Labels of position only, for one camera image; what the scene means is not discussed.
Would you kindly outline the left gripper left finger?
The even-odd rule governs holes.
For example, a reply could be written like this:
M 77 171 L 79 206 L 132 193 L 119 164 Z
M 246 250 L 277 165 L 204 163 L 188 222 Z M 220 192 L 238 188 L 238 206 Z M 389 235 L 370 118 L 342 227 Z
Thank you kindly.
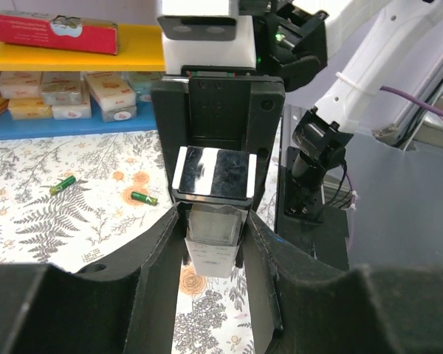
M 172 208 L 76 273 L 0 264 L 0 353 L 169 353 L 184 250 Z

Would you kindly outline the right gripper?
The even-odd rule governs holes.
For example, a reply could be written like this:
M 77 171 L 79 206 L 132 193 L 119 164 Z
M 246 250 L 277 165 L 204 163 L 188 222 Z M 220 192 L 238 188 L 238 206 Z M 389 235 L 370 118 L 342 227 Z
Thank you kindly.
M 175 199 L 261 203 L 284 108 L 281 78 L 164 77 L 151 103 Z

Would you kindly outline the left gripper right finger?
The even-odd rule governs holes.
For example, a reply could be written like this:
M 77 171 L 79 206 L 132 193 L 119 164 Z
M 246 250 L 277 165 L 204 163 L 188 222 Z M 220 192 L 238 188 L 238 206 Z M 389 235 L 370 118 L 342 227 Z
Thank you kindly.
M 242 254 L 257 353 L 443 353 L 443 267 L 340 271 L 254 212 Z

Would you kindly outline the white remote control back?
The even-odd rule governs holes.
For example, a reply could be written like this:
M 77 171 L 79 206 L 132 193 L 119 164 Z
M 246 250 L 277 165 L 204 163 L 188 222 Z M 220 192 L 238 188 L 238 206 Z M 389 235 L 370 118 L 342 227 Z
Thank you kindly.
M 247 212 L 230 205 L 193 204 L 187 217 L 185 243 L 196 274 L 228 278 Z

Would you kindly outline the green battery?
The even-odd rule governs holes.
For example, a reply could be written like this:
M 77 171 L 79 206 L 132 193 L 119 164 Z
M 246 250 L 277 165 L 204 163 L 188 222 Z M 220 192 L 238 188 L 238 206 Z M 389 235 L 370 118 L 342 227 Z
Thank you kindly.
M 138 201 L 140 203 L 144 203 L 144 204 L 152 205 L 152 206 L 156 206 L 158 204 L 157 198 L 151 197 L 149 195 L 145 195 L 140 192 L 133 191 L 133 192 L 131 192 L 130 196 L 133 201 Z
M 51 187 L 49 189 L 49 193 L 51 195 L 57 195 L 58 193 L 64 191 L 67 187 L 71 186 L 75 182 L 76 182 L 76 178 L 73 175 L 70 175 L 69 177 L 67 177 L 64 180 L 60 181 L 55 186 Z

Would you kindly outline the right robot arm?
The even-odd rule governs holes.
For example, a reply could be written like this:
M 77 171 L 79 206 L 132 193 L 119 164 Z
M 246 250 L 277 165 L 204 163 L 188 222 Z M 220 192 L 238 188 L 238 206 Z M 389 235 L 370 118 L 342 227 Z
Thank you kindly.
M 159 1 L 165 76 L 151 90 L 168 186 L 178 201 L 257 206 L 285 95 L 373 26 L 298 123 L 285 211 L 316 221 L 325 174 L 345 165 L 363 112 L 443 1 Z

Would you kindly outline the floral table mat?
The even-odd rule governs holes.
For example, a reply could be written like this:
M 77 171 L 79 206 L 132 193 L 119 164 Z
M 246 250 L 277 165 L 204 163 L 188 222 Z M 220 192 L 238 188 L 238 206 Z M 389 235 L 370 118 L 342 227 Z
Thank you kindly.
M 73 175 L 57 195 L 49 189 Z M 131 199 L 136 191 L 156 206 Z M 0 263 L 77 271 L 125 245 L 170 207 L 155 131 L 0 141 Z M 174 353 L 253 353 L 244 270 L 180 271 Z

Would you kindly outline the blue yellow pink shelf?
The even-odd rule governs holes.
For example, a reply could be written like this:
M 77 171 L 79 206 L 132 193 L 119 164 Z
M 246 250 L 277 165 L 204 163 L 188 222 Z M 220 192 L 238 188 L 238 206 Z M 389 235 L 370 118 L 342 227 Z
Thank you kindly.
M 160 30 L 0 12 L 0 140 L 148 131 Z

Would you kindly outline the red box on shelf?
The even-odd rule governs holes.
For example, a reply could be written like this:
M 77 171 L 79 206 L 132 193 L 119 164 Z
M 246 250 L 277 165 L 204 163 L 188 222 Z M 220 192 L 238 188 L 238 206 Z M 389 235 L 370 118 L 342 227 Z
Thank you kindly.
M 49 13 L 0 11 L 0 41 L 104 55 L 119 52 L 116 23 Z

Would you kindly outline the yellow soap pack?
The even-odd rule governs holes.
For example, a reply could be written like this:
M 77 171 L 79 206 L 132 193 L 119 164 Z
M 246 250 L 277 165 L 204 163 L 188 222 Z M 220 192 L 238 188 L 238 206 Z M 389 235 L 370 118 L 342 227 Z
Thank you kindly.
M 41 97 L 43 72 L 0 72 L 0 116 L 14 120 L 50 119 L 52 108 Z

